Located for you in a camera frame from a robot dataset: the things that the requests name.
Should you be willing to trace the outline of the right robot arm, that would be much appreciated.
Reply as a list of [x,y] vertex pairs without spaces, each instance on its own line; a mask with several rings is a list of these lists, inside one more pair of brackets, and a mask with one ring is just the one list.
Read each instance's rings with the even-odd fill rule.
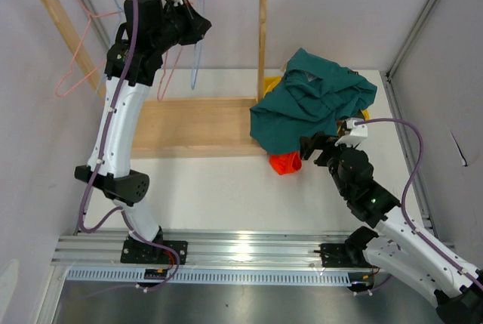
[[482,271],[418,224],[402,203],[374,180],[368,155],[317,133],[300,140],[307,160],[320,151],[317,166],[326,167],[339,194],[363,226],[345,241],[353,266],[378,267],[422,295],[444,323],[482,321]]

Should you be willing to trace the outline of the light blue wire hanger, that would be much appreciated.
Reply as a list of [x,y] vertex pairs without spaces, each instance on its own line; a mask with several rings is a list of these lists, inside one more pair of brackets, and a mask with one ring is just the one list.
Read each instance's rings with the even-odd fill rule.
[[110,38],[109,38],[109,47],[108,49],[110,49],[114,42],[115,42],[115,36],[116,36],[116,33],[118,31],[118,28],[120,27],[121,23],[123,22],[123,19],[124,19],[124,9],[121,7],[120,3],[118,0],[113,0],[114,4],[115,4],[115,7],[117,9],[116,11],[116,14],[118,15],[118,22],[115,26],[115,28],[113,29],[111,35],[110,35]]

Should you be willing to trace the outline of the pink wire hanger orange shorts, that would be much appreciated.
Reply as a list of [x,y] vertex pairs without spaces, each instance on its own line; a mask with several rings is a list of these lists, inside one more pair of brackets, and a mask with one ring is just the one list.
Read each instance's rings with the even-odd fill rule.
[[179,60],[180,60],[180,57],[183,53],[183,49],[184,47],[181,46],[178,53],[177,53],[177,57],[176,57],[176,60],[174,61],[174,64],[170,70],[170,73],[169,75],[167,75],[167,67],[166,66],[163,66],[162,68],[162,75],[161,75],[161,78],[159,80],[159,84],[158,84],[158,90],[156,92],[156,100],[158,102],[162,102],[164,97],[165,97],[165,94],[167,92],[167,89],[171,83],[171,80],[173,78],[173,75],[174,75],[174,72],[178,66],[178,63],[179,63]]

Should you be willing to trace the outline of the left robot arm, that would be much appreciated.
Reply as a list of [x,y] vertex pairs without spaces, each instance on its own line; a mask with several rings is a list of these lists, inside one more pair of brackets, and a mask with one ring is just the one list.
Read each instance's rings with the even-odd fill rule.
[[131,149],[140,111],[162,67],[162,56],[175,45],[194,45],[211,28],[189,0],[125,0],[126,21],[106,54],[106,96],[96,143],[86,165],[75,168],[75,179],[87,184],[78,226],[87,228],[85,209],[97,189],[122,213],[137,254],[149,264],[164,254],[162,229],[146,203],[149,176],[131,168]]

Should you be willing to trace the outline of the yellow shorts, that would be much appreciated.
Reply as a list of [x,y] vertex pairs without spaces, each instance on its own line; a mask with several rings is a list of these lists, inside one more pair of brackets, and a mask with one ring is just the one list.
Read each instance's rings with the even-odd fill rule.
[[[268,76],[264,79],[263,82],[263,97],[265,97],[269,92],[271,92],[282,80],[281,76]],[[367,110],[359,110],[356,115],[356,118],[360,118],[363,120],[369,120],[370,115]]]

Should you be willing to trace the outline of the dark green shorts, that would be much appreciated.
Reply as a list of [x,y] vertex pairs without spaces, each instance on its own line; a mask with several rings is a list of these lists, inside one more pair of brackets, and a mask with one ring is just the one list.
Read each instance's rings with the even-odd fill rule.
[[281,81],[250,108],[250,136],[269,155],[300,149],[300,138],[337,133],[337,122],[375,101],[377,86],[348,67],[299,48]]

